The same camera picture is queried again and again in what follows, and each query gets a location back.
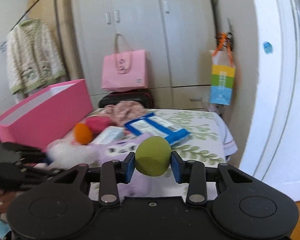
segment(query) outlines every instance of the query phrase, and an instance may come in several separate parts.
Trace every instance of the pink bag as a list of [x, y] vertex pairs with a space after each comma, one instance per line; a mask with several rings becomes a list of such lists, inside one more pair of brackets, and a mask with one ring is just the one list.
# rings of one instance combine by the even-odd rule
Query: pink bag
[[[118, 52], [119, 36], [123, 38], [129, 51]], [[114, 54], [106, 56], [103, 61], [101, 88], [107, 91], [124, 92], [147, 87], [146, 51], [132, 50], [125, 38], [116, 33]]]

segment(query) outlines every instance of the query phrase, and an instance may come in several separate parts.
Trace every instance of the orange ball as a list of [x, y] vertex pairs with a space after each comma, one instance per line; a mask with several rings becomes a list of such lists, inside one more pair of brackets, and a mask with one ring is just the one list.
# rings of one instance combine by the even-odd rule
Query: orange ball
[[84, 123], [77, 123], [74, 127], [74, 139], [81, 144], [88, 144], [92, 141], [92, 132]]

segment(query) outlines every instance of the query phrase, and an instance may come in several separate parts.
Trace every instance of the cabinet handle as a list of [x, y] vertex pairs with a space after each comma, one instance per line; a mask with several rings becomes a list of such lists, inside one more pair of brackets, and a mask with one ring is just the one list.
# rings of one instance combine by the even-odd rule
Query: cabinet handle
[[202, 101], [202, 97], [199, 97], [199, 98], [189, 98], [189, 100], [191, 102], [200, 102], [200, 101]]
[[114, 11], [114, 20], [115, 22], [119, 23], [120, 22], [120, 15], [119, 15], [119, 11], [115, 10]]
[[163, 6], [164, 6], [165, 12], [170, 13], [168, 1], [163, 1]]
[[106, 23], [111, 24], [110, 13], [105, 13], [105, 14], [106, 14]]

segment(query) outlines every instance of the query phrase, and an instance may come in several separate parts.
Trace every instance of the colorful paper bag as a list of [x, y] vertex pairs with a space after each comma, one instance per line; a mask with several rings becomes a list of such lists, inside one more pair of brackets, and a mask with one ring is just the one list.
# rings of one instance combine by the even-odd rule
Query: colorful paper bag
[[212, 76], [210, 103], [220, 105], [230, 105], [232, 89], [234, 84], [235, 66], [233, 64], [232, 53], [229, 44], [227, 51], [220, 51], [225, 40], [221, 40], [218, 48], [211, 50]]

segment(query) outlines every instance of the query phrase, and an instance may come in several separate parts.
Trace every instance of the drawer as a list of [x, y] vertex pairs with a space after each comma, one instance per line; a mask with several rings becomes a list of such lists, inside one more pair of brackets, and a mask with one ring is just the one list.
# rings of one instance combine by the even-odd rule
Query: drawer
[[210, 86], [177, 87], [173, 89], [174, 109], [201, 109], [209, 102]]
[[150, 89], [157, 109], [173, 109], [171, 87]]

